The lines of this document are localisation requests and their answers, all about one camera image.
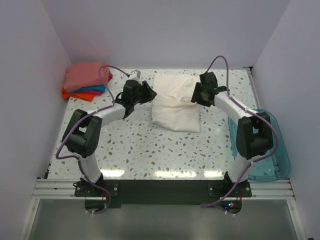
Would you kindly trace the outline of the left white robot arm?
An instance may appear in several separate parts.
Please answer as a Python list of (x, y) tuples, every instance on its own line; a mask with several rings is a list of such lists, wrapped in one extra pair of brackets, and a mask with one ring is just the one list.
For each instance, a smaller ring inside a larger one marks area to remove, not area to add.
[(87, 182), (85, 189), (92, 196), (99, 196), (104, 190), (104, 178), (95, 154), (101, 129), (127, 118), (136, 105), (151, 102), (156, 96), (157, 93), (146, 81), (127, 80), (122, 92), (112, 99), (112, 105), (92, 111), (77, 109), (73, 112), (55, 157), (58, 160), (76, 159), (81, 178)]

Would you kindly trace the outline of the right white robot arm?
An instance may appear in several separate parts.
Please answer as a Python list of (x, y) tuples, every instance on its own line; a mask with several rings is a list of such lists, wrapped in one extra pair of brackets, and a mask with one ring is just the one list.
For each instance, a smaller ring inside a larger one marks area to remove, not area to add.
[(230, 96), (227, 86), (219, 86), (216, 75), (212, 72), (199, 76), (191, 102), (205, 107), (214, 106), (237, 124), (237, 156), (232, 167), (224, 174), (222, 185), (223, 192), (233, 197), (241, 190), (240, 183), (248, 179), (255, 161), (274, 146), (270, 116), (265, 112), (258, 113)]

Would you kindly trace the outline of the white t-shirt with red print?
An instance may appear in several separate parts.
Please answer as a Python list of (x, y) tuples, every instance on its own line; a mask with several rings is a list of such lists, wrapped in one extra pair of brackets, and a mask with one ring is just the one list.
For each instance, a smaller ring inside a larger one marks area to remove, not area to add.
[(199, 133), (200, 106), (191, 102), (198, 76), (156, 73), (151, 119), (160, 127), (175, 132)]

